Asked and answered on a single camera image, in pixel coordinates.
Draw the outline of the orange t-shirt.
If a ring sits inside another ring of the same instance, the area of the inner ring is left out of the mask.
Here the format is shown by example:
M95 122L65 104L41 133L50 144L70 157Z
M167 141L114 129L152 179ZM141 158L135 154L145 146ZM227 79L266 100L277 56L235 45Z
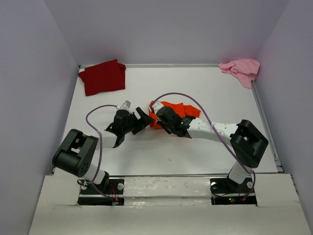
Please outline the orange t-shirt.
M164 106L171 107L181 118L184 116L195 116L196 118L199 118L201 114L201 110L197 109L196 107L192 105L184 105L183 103L174 104L174 103L169 103L166 101L161 101L161 103ZM162 128L160 125L157 124L156 114L155 113L153 114L150 110L149 110L149 117L155 120L154 123L150 124L150 128L152 129Z

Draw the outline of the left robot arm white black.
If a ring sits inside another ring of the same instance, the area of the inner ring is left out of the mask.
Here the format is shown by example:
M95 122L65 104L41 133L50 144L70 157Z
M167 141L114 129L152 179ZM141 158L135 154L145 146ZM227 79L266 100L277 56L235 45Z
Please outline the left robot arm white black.
M107 197L105 191L110 186L110 176L101 169L103 149L119 147L126 134L131 132L135 135L155 120L139 107L135 110L140 118L137 118L128 107L120 107L117 108L113 122L105 130L100 131L90 123L89 116L105 107L117 108L116 105L101 105L91 110L85 117L86 123L98 137L71 129L54 154L52 164L55 168L84 179L95 192Z

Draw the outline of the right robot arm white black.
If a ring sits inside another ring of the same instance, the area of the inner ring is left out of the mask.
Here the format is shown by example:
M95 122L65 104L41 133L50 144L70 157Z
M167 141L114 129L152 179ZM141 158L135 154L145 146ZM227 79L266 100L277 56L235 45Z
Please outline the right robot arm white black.
M181 138L221 142L236 162L225 180L226 188L238 191L248 177L252 177L249 193L256 183L256 169L268 146L267 138L249 120L238 124L212 123L194 116L180 117L171 107L154 108L157 123L168 133Z

